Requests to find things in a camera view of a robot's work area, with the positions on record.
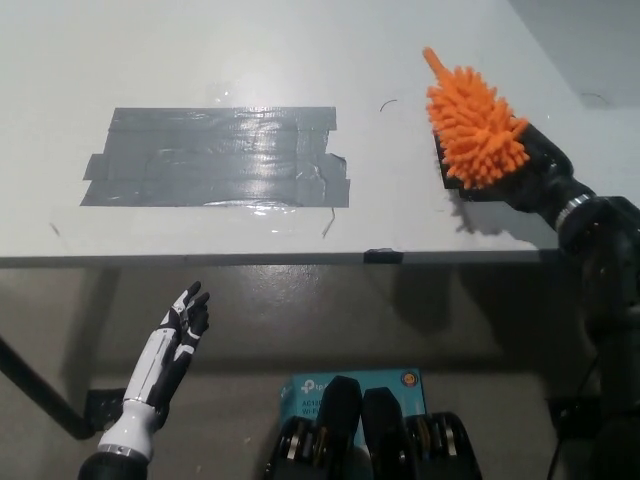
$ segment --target white robotic arm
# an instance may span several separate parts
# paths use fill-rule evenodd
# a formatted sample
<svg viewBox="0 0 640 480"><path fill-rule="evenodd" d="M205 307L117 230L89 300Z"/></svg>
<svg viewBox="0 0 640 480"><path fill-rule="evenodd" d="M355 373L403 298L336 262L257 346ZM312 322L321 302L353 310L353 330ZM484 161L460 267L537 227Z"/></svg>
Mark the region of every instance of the white robotic arm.
<svg viewBox="0 0 640 480"><path fill-rule="evenodd" d="M122 416L82 466L81 480L146 478L152 436L164 424L171 398L209 328L209 294L194 299L200 287L196 282L185 290L149 336L129 381Z"/></svg>

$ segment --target box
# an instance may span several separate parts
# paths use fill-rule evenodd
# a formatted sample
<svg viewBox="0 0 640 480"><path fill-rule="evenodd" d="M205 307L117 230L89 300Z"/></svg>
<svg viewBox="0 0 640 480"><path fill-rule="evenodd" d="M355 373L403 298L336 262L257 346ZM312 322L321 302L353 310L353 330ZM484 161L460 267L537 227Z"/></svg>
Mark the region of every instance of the box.
<svg viewBox="0 0 640 480"><path fill-rule="evenodd" d="M360 383L364 395L369 388L388 387L398 399L403 416L426 413L426 403L422 393L420 370L404 368L399 370L370 370L354 372L303 373L293 375L280 394L280 425L293 416L314 420L318 415L320 401L325 387L336 375L355 378ZM354 446L367 452L362 432L362 421L354 438Z"/></svg>

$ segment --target orange fiber tuft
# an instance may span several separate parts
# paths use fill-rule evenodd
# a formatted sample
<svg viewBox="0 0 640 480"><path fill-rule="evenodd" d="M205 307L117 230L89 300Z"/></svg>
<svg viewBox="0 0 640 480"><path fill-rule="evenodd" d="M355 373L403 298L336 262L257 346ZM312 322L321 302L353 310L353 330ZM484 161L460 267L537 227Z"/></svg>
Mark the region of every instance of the orange fiber tuft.
<svg viewBox="0 0 640 480"><path fill-rule="evenodd" d="M483 188L524 165L529 156L516 139L528 121L515 118L506 100L496 99L496 89L471 67L451 72L430 48L422 53L438 79L438 86L427 90L427 112L444 149L447 175L465 189Z"/></svg>

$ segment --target gray floor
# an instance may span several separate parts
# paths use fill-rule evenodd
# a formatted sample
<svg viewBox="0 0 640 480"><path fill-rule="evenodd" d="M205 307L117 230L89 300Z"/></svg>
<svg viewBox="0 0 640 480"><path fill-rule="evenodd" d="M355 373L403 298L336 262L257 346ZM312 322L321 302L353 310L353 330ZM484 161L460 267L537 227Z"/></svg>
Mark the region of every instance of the gray floor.
<svg viewBox="0 0 640 480"><path fill-rule="evenodd" d="M428 407L463 419L486 479L544 478L544 398L572 394L592 355L575 283L536 265L5 270L0 334L80 405L90 386L124 386L195 279L212 294L212 326L151 478L258 478L289 374L395 366L420 367ZM74 478L97 439L70 440L4 377L0 399L0 477ZM581 477L577 452L557 478L567 464L564 478Z"/></svg>

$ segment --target cable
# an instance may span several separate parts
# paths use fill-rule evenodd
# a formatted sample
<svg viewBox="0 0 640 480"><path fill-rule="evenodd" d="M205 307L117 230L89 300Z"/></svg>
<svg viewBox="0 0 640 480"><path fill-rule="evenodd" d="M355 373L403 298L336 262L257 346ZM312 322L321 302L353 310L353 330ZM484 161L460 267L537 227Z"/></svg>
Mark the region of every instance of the cable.
<svg viewBox="0 0 640 480"><path fill-rule="evenodd" d="M578 406L578 400L582 396L582 391L587 386L587 382L589 382L589 378L591 378L591 375L593 374L597 365L598 365L598 356L596 355L596 358L593 359L593 361L591 362L591 365L589 365L589 368L587 368L587 371L585 372L584 376L582 377L582 380L580 381L580 384L578 385L578 388L576 389L575 402L573 405L573 409L571 410L571 412L569 412L569 415L572 415L575 412L575 409ZM562 433L560 432L558 434L558 441L556 442L556 448L553 451L553 456L551 457L551 462L549 462L549 469L547 470L547 480L553 480L553 475L556 473L558 460L560 459L560 450L562 449L563 443L564 443L564 438L562 437Z"/></svg>

